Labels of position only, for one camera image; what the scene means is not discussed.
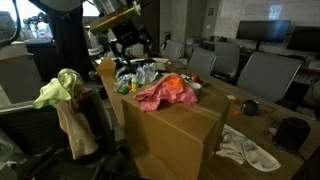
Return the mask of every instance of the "cardboard box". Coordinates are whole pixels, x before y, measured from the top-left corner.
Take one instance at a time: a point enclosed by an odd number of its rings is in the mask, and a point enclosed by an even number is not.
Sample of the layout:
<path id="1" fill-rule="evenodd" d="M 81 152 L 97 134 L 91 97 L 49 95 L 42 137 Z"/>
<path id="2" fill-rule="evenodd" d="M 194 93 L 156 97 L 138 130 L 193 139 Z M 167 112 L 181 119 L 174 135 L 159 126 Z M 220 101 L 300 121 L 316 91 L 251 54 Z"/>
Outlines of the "cardboard box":
<path id="1" fill-rule="evenodd" d="M 133 99 L 135 93 L 125 96 L 122 104 L 126 139 L 133 156 L 151 153 L 181 179 L 198 179 L 200 169 L 220 143 L 229 109 L 227 99 L 205 89 L 203 93 L 206 98 L 200 97 L 194 106 L 162 101 L 159 109 L 152 112 L 140 110 L 140 103 Z M 215 101 L 219 104 L 215 109 L 208 109 L 206 104 L 214 103 L 210 101 L 213 96 L 215 100 L 220 98 Z M 142 175 L 159 179 L 156 175 L 147 176 Z"/>

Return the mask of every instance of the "brown towel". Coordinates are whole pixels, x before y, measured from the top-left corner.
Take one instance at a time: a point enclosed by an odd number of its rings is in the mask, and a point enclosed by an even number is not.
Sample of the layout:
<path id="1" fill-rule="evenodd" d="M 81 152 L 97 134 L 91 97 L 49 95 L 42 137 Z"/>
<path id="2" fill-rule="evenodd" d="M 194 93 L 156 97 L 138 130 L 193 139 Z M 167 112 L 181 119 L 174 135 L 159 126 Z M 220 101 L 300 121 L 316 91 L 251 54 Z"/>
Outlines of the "brown towel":
<path id="1" fill-rule="evenodd" d="M 61 129 L 68 134 L 73 159 L 95 152 L 98 145 L 86 117 L 74 111 L 66 101 L 53 106 L 57 109 Z"/>

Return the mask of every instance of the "white cloth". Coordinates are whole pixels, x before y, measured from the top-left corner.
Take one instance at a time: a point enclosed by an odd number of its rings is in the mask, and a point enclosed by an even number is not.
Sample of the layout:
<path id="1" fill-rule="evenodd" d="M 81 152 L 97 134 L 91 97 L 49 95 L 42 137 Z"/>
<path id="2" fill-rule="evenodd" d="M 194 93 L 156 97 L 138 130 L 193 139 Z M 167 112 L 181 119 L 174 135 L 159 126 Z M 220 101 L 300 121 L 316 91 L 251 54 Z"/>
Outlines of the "white cloth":
<path id="1" fill-rule="evenodd" d="M 269 172 L 281 167 L 281 164 L 255 142 L 228 125 L 224 125 L 223 141 L 216 152 L 222 157 L 229 157 L 239 164 L 246 160 L 252 167 Z"/>
<path id="2" fill-rule="evenodd" d="M 98 145 L 87 118 L 75 112 L 65 101 L 59 101 L 53 106 L 57 109 L 61 129 L 68 134 L 73 159 L 95 152 Z"/>

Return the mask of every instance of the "crumpled fabric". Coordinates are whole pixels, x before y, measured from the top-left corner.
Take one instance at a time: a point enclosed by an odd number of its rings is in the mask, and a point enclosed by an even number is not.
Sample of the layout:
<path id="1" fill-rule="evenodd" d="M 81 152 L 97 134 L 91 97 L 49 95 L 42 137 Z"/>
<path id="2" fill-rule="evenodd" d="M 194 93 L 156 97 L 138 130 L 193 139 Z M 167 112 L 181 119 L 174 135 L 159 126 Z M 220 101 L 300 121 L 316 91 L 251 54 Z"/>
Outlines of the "crumpled fabric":
<path id="1" fill-rule="evenodd" d="M 142 111 L 157 110 L 161 100 L 183 102 L 189 106 L 198 101 L 193 89 L 178 74 L 163 77 L 155 86 L 137 93 L 133 98 L 141 102 Z"/>
<path id="2" fill-rule="evenodd" d="M 94 141 L 87 118 L 66 101 L 53 105 L 57 109 L 61 129 L 68 134 L 73 159 L 94 153 L 98 145 Z"/>
<path id="3" fill-rule="evenodd" d="M 82 86 L 83 80 L 78 72 L 72 69 L 62 69 L 58 78 L 52 78 L 50 83 L 40 89 L 40 96 L 33 102 L 33 107 L 40 109 L 54 105 L 61 100 L 70 100 L 75 95 L 76 86 Z"/>
<path id="4" fill-rule="evenodd" d="M 68 134 L 74 159 L 91 154 L 98 148 L 86 117 L 76 111 L 78 101 L 87 91 L 89 89 L 83 87 L 79 73 L 63 69 L 58 78 L 53 78 L 40 89 L 40 96 L 33 102 L 36 109 L 49 105 L 57 109 L 60 127 Z"/>
<path id="5" fill-rule="evenodd" d="M 229 157 L 239 164 L 246 160 L 252 167 L 263 172 L 281 167 L 271 154 L 230 126 L 224 125 L 222 136 L 223 141 L 220 143 L 220 150 L 216 152 L 217 155 Z"/>

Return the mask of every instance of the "bottle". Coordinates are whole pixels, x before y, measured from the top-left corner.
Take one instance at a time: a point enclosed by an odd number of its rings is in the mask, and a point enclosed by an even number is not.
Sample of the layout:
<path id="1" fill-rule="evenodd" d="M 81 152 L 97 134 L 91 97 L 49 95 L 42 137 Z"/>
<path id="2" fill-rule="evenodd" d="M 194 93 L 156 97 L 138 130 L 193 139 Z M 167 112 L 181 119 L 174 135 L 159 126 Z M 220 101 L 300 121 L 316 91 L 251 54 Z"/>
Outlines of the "bottle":
<path id="1" fill-rule="evenodd" d="M 138 77 L 136 74 L 132 75 L 132 80 L 131 80 L 131 90 L 134 92 L 138 89 L 139 86 L 139 81 L 138 81 Z"/>

